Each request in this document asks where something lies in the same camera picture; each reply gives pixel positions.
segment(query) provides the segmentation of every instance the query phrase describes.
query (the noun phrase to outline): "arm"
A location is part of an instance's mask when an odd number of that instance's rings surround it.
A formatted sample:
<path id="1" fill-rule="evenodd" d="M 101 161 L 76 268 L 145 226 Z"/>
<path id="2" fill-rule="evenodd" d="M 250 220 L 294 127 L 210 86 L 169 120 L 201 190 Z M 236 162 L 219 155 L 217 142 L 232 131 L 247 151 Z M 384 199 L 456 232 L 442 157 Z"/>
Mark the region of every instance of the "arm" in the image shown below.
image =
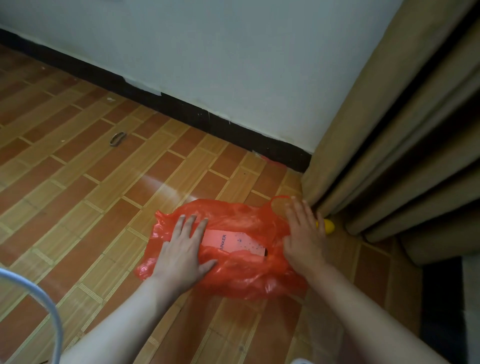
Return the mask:
<path id="1" fill-rule="evenodd" d="M 171 242 L 165 242 L 150 278 L 97 327 L 65 352 L 61 364 L 133 363 L 159 321 L 175 300 L 216 263 L 198 264 L 198 246 L 207 221 L 190 238 L 195 216 L 180 217 Z"/>
<path id="2" fill-rule="evenodd" d="M 371 364 L 447 363 L 326 263 L 323 224 L 316 228 L 305 201 L 301 205 L 293 199 L 293 207 L 287 211 L 291 236 L 284 241 L 285 258 L 334 311 L 364 359 Z"/>

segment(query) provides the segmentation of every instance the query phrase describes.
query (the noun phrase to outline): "red plastic bag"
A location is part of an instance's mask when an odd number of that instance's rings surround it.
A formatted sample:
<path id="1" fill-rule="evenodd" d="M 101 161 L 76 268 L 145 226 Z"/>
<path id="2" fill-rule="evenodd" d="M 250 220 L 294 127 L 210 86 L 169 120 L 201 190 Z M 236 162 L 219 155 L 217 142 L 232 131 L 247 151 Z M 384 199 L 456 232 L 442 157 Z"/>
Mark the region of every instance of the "red plastic bag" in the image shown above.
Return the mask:
<path id="1" fill-rule="evenodd" d="M 289 197 L 274 197 L 262 207 L 231 204 L 216 200 L 198 199 L 177 208 L 171 214 L 156 212 L 157 224 L 153 226 L 141 264 L 135 273 L 141 279 L 152 275 L 163 242 L 170 241 L 180 215 L 196 215 L 192 229 L 208 218 L 204 240 L 198 251 L 200 263 L 217 259 L 218 263 L 198 283 L 212 294 L 243 299 L 272 298 L 292 293 L 302 294 L 307 288 L 305 279 L 290 267 L 283 256 L 282 239 L 290 234 L 286 220 L 272 210 L 272 203 L 281 206 Z M 205 246 L 211 231 L 245 233 L 266 248 L 266 256 L 247 250 L 231 253 Z"/>

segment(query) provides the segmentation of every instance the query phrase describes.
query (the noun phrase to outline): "yellow object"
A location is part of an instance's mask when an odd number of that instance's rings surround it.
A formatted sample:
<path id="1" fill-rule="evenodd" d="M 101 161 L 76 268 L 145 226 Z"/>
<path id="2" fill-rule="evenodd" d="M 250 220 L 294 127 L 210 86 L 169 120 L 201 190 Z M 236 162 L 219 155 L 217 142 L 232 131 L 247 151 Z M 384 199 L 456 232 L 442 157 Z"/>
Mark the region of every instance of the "yellow object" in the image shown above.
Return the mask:
<path id="1" fill-rule="evenodd" d="M 325 234 L 330 235 L 332 232 L 335 231 L 335 224 L 331 220 L 324 218 L 324 224 L 325 224 Z"/>

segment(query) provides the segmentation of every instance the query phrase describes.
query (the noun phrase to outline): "tiled floor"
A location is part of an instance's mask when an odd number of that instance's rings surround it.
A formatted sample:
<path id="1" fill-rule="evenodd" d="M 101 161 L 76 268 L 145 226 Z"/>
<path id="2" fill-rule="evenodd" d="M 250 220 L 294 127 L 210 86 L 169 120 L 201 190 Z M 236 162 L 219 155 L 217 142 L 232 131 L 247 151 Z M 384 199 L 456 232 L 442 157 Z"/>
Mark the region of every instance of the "tiled floor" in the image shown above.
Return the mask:
<path id="1" fill-rule="evenodd" d="M 157 209 L 200 197 L 259 206 L 301 195 L 298 173 L 22 54 L 1 48 L 0 70 L 0 263 L 57 303 L 65 348 L 139 286 L 132 269 Z M 112 148 L 119 131 L 129 135 Z M 418 333 L 421 272 L 395 242 L 370 247 L 336 222 L 331 261 Z M 44 309 L 5 282 L 0 332 L 0 362 L 49 358 Z M 312 291 L 247 302 L 193 289 L 136 363 L 344 363 L 354 354 Z"/>

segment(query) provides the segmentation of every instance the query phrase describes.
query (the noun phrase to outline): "white wall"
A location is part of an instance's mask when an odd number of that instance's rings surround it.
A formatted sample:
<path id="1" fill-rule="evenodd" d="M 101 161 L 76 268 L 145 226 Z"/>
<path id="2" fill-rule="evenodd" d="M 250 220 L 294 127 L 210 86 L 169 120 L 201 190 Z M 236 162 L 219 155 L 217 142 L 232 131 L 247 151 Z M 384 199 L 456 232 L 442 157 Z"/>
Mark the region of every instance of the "white wall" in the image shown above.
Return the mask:
<path id="1" fill-rule="evenodd" d="M 0 0 L 0 27 L 312 152 L 401 0 Z"/>

